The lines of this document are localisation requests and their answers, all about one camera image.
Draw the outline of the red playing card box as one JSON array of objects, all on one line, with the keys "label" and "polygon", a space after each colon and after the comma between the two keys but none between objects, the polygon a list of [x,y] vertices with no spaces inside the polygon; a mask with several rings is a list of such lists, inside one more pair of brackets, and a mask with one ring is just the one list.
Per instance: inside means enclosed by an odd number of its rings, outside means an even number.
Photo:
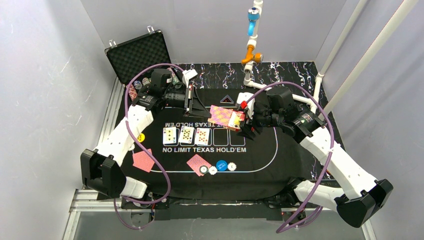
[{"label": "red playing card box", "polygon": [[238,132],[241,130],[240,124],[245,120],[246,115],[242,111],[233,111],[230,115],[227,128]]}]

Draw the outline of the white grey poker chip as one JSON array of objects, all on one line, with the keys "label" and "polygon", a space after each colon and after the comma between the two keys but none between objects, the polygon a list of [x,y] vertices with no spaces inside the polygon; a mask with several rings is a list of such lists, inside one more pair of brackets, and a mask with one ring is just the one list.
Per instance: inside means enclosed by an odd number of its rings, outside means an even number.
[{"label": "white grey poker chip", "polygon": [[234,162],[229,162],[227,165],[227,169],[230,172],[234,172],[237,169],[237,165]]}]

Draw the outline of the blue small blind button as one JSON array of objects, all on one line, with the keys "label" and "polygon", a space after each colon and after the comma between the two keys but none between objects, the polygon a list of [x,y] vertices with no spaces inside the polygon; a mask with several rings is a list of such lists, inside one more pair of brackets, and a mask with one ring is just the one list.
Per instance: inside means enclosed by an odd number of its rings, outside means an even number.
[{"label": "blue small blind button", "polygon": [[228,169],[228,163],[221,159],[216,163],[215,167],[219,172],[224,172]]}]

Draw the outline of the yellow big blind button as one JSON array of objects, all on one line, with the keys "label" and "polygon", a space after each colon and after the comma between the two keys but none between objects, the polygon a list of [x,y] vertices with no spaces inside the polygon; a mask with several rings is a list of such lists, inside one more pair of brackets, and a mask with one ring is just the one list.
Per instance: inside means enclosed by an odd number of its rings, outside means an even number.
[{"label": "yellow big blind button", "polygon": [[140,133],[137,137],[137,141],[139,143],[142,143],[146,139],[145,135],[143,133]]}]

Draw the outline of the red backed playing card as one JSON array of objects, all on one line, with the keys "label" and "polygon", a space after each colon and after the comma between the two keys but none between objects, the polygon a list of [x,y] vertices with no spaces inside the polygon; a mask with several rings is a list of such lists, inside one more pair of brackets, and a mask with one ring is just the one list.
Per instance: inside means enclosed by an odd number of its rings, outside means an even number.
[{"label": "red backed playing card", "polygon": [[202,177],[205,175],[205,174],[201,174],[199,171],[199,168],[201,166],[207,166],[208,168],[212,166],[209,162],[207,162],[204,158],[202,158],[198,154],[195,154],[186,163],[199,177]]}]

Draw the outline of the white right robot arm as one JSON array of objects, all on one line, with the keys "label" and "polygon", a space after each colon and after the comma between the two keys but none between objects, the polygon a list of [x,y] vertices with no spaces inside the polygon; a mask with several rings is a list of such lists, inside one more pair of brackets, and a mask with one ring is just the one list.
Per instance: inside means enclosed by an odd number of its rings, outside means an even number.
[{"label": "white right robot arm", "polygon": [[387,202],[394,187],[387,179],[377,179],[358,165],[334,140],[331,126],[309,109],[296,103],[287,87],[266,91],[267,103],[256,101],[256,94],[241,92],[236,105],[245,115],[238,135],[254,139],[263,128],[280,128],[323,165],[338,187],[293,177],[282,190],[291,203],[314,205],[333,210],[350,226],[359,228]]}]

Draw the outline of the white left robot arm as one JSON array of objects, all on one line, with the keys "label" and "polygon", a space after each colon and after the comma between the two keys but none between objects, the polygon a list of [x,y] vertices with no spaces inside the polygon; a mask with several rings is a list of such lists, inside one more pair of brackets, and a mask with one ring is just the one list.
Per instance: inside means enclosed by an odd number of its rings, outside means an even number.
[{"label": "white left robot arm", "polygon": [[194,69],[183,70],[182,77],[173,82],[172,70],[164,64],[150,67],[150,82],[138,90],[134,98],[127,89],[124,99],[123,119],[93,150],[85,149],[80,156],[82,183],[107,198],[126,197],[140,201],[148,186],[146,183],[125,176],[121,165],[138,136],[165,107],[183,110],[186,117],[209,118],[211,115],[197,96],[193,80]]}]

